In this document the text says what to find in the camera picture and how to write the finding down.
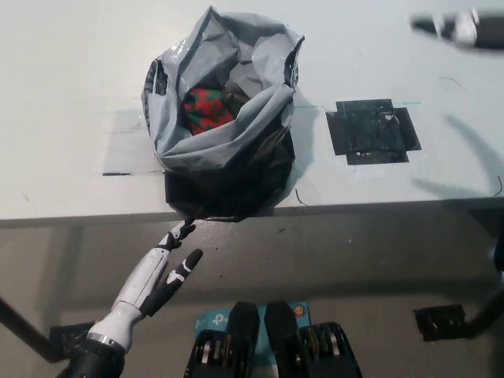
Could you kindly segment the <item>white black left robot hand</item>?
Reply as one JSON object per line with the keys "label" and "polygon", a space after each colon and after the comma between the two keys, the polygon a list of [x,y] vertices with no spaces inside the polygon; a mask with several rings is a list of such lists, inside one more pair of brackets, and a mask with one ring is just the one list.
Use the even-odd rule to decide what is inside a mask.
{"label": "white black left robot hand", "polygon": [[172,228],[133,269],[121,288],[111,311],[131,311],[152,317],[182,286],[202,258],[200,249],[191,252],[166,278],[163,277],[171,252],[196,228],[193,220],[184,220]]}

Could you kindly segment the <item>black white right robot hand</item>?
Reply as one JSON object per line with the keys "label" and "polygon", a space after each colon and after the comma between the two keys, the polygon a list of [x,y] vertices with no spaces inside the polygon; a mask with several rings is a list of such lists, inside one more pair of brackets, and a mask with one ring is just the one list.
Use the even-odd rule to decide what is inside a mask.
{"label": "black white right robot hand", "polygon": [[473,46],[477,39],[476,22],[471,13],[452,13],[441,16],[415,14],[410,19],[414,32],[422,32],[450,43]]}

